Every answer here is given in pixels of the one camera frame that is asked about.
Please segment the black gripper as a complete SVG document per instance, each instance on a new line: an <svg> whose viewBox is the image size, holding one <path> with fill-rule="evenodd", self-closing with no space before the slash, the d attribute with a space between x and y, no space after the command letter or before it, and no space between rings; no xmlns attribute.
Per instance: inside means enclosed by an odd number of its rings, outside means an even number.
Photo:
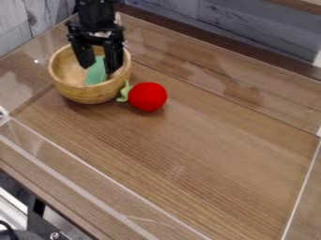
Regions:
<svg viewBox="0 0 321 240"><path fill-rule="evenodd" d="M71 47L82 68L95 63L92 46L82 41L88 41L87 37L96 38L98 33L103 34L102 38L110 39L103 44L108 74L123 66L125 58L125 27L117 22L114 3L115 0L75 0L76 16L66 23Z"/></svg>

